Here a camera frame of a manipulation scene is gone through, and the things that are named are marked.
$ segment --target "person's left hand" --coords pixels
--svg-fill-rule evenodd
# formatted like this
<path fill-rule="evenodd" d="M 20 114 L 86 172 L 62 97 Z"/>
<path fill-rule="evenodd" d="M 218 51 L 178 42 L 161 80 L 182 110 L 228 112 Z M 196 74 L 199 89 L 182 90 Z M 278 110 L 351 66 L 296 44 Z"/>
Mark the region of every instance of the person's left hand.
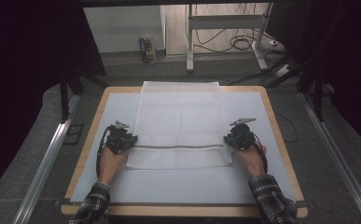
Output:
<path fill-rule="evenodd" d="M 110 185 L 113 181 L 114 176 L 121 169 L 125 160 L 127 160 L 129 149 L 122 151 L 121 154 L 114 154 L 110 148 L 104 147 L 102 149 L 101 163 L 100 163 L 100 174 L 98 182 L 105 182 Z"/>

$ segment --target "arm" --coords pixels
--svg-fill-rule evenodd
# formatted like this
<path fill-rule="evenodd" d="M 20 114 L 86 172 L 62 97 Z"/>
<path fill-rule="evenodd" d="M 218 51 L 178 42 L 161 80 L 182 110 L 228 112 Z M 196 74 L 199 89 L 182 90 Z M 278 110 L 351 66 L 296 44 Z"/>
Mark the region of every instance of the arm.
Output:
<path fill-rule="evenodd" d="M 246 150 L 235 149 L 248 173 L 250 190 L 269 223 L 297 223 L 297 208 L 293 201 L 286 199 L 275 178 L 264 172 L 264 164 L 254 146 Z"/>
<path fill-rule="evenodd" d="M 110 203 L 110 184 L 125 162 L 128 152 L 129 150 L 125 150 L 122 154 L 116 155 L 108 147 L 104 147 L 98 181 L 92 186 L 75 218 L 70 220 L 69 224 L 104 222 L 104 212 Z"/>

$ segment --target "plaid sleeve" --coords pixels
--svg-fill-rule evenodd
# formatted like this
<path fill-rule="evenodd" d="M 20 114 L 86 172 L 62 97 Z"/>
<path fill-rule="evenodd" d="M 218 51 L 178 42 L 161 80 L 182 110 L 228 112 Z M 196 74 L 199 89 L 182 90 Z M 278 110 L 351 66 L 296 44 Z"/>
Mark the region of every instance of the plaid sleeve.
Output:
<path fill-rule="evenodd" d="M 69 224 L 103 223 L 104 212 L 109 203 L 109 186 L 105 183 L 95 183 Z"/>
<path fill-rule="evenodd" d="M 297 223 L 296 204 L 283 195 L 273 175 L 256 176 L 248 184 L 270 223 Z"/>

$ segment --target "plaid shirt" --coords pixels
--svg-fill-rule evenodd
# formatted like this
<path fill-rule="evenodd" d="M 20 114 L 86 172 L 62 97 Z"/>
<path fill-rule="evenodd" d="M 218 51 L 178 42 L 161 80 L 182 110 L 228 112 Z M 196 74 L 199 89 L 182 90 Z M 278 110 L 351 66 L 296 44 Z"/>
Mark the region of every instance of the plaid shirt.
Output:
<path fill-rule="evenodd" d="M 256 176 L 248 183 L 268 223 L 296 223 L 296 205 L 286 199 L 273 175 Z M 109 202 L 109 186 L 95 183 L 78 209 L 75 219 L 70 220 L 69 224 L 104 223 L 104 212 Z"/>

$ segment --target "desk leg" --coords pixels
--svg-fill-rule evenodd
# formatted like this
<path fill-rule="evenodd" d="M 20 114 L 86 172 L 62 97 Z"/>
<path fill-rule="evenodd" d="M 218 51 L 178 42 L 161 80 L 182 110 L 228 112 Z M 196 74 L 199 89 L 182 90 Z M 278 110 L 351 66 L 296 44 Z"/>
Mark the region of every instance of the desk leg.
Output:
<path fill-rule="evenodd" d="M 265 27 L 267 26 L 267 21 L 268 21 L 268 17 L 270 16 L 271 6 L 272 3 L 269 3 L 267 9 L 265 9 L 264 14 L 262 15 L 261 24 L 259 25 L 256 41 L 252 44 L 253 52 L 255 53 L 259 68 L 261 70 L 268 69 L 264 57 L 262 56 L 261 51 L 259 50 L 259 45 L 261 44 L 261 39 L 262 36 L 264 35 Z"/>
<path fill-rule="evenodd" d="M 188 5 L 187 71 L 194 71 L 194 45 L 192 43 L 192 5 Z"/>

